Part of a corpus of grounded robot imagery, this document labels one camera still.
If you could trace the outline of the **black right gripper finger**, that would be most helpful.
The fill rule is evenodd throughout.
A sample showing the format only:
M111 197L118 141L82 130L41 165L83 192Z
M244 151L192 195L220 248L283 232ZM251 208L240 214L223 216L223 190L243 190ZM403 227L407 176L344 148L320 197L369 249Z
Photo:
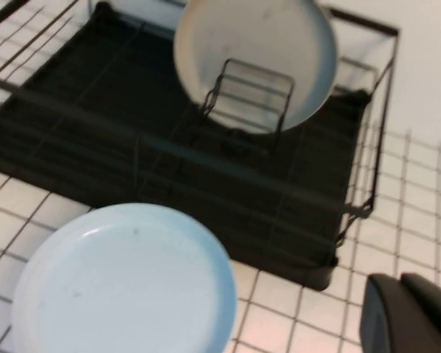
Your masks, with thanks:
M419 274L371 274L359 339L363 352L441 352L441 288Z

